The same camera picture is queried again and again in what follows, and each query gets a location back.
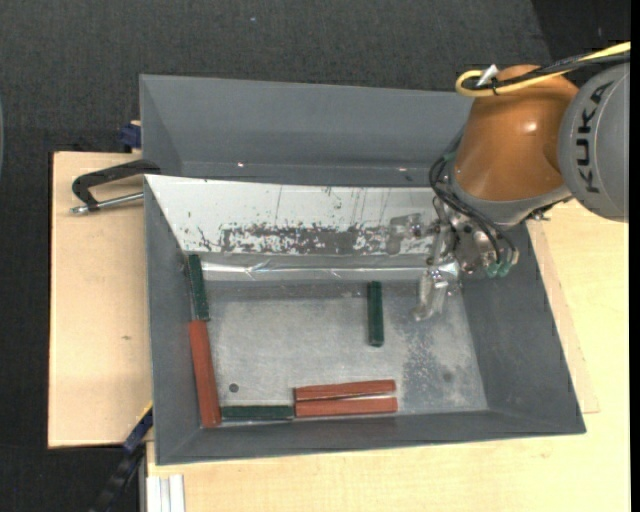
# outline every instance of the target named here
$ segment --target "yellow cable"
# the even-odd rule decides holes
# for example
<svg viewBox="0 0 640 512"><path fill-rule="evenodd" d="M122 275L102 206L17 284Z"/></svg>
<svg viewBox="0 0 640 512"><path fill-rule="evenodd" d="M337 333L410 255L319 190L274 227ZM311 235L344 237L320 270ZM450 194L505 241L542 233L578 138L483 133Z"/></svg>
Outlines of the yellow cable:
<svg viewBox="0 0 640 512"><path fill-rule="evenodd" d="M600 51L597 51L597 52L594 52L594 53L590 53L589 55L585 55L584 57L581 57L580 59L578 59L576 62L583 62L585 60L597 59L599 57L608 57L610 55L616 55L618 53L624 53L624 52L629 51L629 50L631 50L631 42L620 43L620 44L611 46L609 48L605 48L604 50L600 50ZM544 80L548 80L549 78L553 78L554 76L564 75L565 73L568 73L569 71L571 71L571 70L567 69L567 70L564 70L564 71L558 71L557 73L550 73L548 75L537 76L537 77L534 77L534 78L530 78L529 80L524 80L524 81L519 82L517 84L511 84L511 85L505 85L505 86L502 86L502 87L498 87L496 89L495 93L497 93L497 94L505 94L505 93L517 91L519 89L523 89L524 87L529 87L531 85L540 83L540 82L542 82ZM481 71L481 70L478 70L478 69L473 69L471 71L467 71L465 73L462 73L458 77L458 79L456 80L456 92L458 92L459 94L461 94L463 96L469 96L469 97L472 97L472 98L493 96L495 94L493 89L474 90L474 89L467 89L466 87L464 87L462 85L469 78L480 78L483 73L484 73L484 71Z"/></svg>

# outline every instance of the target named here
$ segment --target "gray floor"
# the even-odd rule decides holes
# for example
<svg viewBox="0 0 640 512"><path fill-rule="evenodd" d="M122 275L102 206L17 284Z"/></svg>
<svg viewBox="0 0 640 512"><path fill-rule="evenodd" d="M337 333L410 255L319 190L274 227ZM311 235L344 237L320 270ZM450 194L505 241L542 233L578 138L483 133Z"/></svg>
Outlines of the gray floor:
<svg viewBox="0 0 640 512"><path fill-rule="evenodd" d="M629 37L629 0L0 2L0 510L86 509L118 461L46 450L48 152L122 150L139 73L449 90Z"/></svg>

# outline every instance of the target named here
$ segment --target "green bar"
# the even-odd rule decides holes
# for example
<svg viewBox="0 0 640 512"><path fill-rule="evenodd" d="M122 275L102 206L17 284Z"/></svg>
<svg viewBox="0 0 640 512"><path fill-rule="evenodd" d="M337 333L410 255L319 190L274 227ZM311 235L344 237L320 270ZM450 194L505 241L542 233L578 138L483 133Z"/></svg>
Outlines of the green bar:
<svg viewBox="0 0 640 512"><path fill-rule="evenodd" d="M293 418L290 405L238 405L222 407L223 420L289 420Z"/></svg>
<svg viewBox="0 0 640 512"><path fill-rule="evenodd" d="M204 288L200 256L190 254L187 257L187 271L189 273L189 283L191 284L191 298L193 299L195 319L208 321L211 317L209 316L209 303L207 301L207 292Z"/></svg>
<svg viewBox="0 0 640 512"><path fill-rule="evenodd" d="M369 320L369 345L384 345L384 321L382 312L382 283L371 281L367 285L367 313Z"/></svg>

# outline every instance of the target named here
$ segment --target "wire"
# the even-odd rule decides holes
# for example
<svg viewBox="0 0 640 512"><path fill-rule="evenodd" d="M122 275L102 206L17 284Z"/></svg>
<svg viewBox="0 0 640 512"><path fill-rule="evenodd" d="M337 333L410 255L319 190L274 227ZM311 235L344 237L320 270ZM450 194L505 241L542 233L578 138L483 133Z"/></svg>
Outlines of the wire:
<svg viewBox="0 0 640 512"><path fill-rule="evenodd" d="M548 80L549 78L564 75L569 71L585 65L595 65L610 60L617 60L610 59L610 57L619 57L620 59L629 58L629 56L623 54L626 54L630 51L631 42L620 43L594 53L588 53L585 55L578 55L575 57L562 59L544 68L538 68L536 70L527 72L520 77L515 77L502 82L494 80L492 83L483 85L482 87L466 87L464 85L464 82L470 79L480 78L484 73L484 71L474 69L462 73L458 77L458 79L456 80L456 91L463 96L469 96L472 98L488 97L514 92L525 87L530 87L537 83L543 82L544 80Z"/></svg>

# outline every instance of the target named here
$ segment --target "red bar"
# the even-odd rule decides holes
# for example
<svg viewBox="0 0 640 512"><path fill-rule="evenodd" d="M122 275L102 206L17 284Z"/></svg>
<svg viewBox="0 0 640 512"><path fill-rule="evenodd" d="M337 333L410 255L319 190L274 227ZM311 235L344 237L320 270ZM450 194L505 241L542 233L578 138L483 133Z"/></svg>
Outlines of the red bar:
<svg viewBox="0 0 640 512"><path fill-rule="evenodd" d="M189 340L191 342L193 372L196 377L200 421L205 428L216 427L222 422L222 415L216 378L213 373L209 333L205 321L193 320L189 323Z"/></svg>
<svg viewBox="0 0 640 512"><path fill-rule="evenodd" d="M295 401L331 400L336 398L354 398L358 396L380 395L396 390L396 381L367 380L348 382L345 384L327 384L320 386L304 386L293 390Z"/></svg>
<svg viewBox="0 0 640 512"><path fill-rule="evenodd" d="M384 414L397 412L398 400L394 396L354 400L310 400L297 402L295 408L297 418Z"/></svg>

